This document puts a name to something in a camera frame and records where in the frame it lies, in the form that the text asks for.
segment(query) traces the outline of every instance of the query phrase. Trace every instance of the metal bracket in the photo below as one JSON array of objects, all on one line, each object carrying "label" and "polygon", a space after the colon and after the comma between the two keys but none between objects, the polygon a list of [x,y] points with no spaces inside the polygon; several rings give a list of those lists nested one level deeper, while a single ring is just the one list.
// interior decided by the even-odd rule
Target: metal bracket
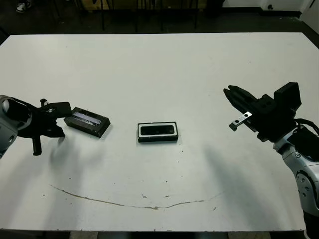
[{"label": "metal bracket", "polygon": [[236,131],[237,127],[243,124],[252,114],[250,112],[246,112],[242,116],[240,116],[238,119],[234,120],[229,127],[233,130]]}]

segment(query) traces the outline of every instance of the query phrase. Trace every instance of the white tabletop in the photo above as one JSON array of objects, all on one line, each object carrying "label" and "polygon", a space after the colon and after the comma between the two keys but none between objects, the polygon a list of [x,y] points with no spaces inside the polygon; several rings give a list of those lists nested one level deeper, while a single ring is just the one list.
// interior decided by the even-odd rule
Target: white tabletop
[{"label": "white tabletop", "polygon": [[[18,138],[0,160],[0,228],[99,231],[303,229],[294,177],[270,142],[228,125],[223,93],[298,82],[297,117],[319,123],[319,51],[301,33],[11,36],[1,93],[109,117],[101,139]],[[137,124],[176,121],[177,143],[137,143]]]}]

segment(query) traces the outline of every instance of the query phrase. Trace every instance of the small black case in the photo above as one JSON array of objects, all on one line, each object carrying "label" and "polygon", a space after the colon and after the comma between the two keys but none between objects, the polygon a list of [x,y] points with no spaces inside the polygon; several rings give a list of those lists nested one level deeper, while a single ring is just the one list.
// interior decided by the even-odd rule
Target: small black case
[{"label": "small black case", "polygon": [[72,116],[64,119],[67,126],[101,137],[109,127],[110,120],[104,116],[75,107]]},{"label": "small black case", "polygon": [[154,122],[138,124],[138,142],[177,141],[176,122]]}]

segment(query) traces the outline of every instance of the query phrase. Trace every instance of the metal stand leg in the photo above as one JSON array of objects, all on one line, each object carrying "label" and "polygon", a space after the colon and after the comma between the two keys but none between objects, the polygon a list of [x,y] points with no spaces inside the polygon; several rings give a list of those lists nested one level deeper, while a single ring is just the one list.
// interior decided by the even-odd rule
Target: metal stand leg
[{"label": "metal stand leg", "polygon": [[55,24],[57,24],[57,22],[56,22],[56,20],[55,20],[55,17],[54,17],[54,14],[53,14],[53,11],[52,11],[52,8],[51,8],[51,6],[50,6],[49,0],[46,0],[46,4],[47,4],[47,6],[48,6],[48,8],[49,8],[49,12],[50,12],[50,15],[51,15],[51,17],[52,17],[53,22],[54,22]]},{"label": "metal stand leg", "polygon": [[138,32],[138,10],[139,10],[139,0],[136,0],[136,8],[135,8],[135,32]]},{"label": "metal stand leg", "polygon": [[100,0],[101,3],[101,21],[102,21],[102,30],[104,31],[104,15],[103,15],[103,0]]},{"label": "metal stand leg", "polygon": [[82,18],[81,18],[80,3],[79,3],[78,0],[74,0],[74,4],[75,4],[75,6],[76,6],[76,8],[77,8],[77,13],[78,13],[79,21],[80,21],[80,23],[81,23],[81,25],[82,25],[83,22],[82,22]]},{"label": "metal stand leg", "polygon": [[195,29],[197,28],[198,0],[196,0]]},{"label": "metal stand leg", "polygon": [[6,36],[9,37],[9,33],[7,33],[2,27],[0,27],[0,31]]},{"label": "metal stand leg", "polygon": [[160,0],[160,30],[163,31],[163,0]]},{"label": "metal stand leg", "polygon": [[53,1],[53,4],[54,4],[54,7],[55,7],[55,10],[56,10],[56,14],[58,15],[59,18],[61,18],[60,16],[60,12],[59,12],[59,9],[58,9],[58,6],[56,4],[56,1],[55,0],[52,0]]}]

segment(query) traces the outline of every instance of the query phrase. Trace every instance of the black cable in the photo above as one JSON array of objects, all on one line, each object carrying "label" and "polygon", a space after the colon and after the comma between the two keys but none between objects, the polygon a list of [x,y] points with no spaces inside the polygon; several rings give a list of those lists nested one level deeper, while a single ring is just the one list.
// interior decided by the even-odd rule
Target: black cable
[{"label": "black cable", "polygon": [[298,124],[306,124],[309,125],[310,127],[312,127],[317,134],[319,134],[319,128],[317,127],[317,125],[315,125],[314,122],[310,121],[310,120],[306,120],[306,119],[295,119],[295,122]]}]

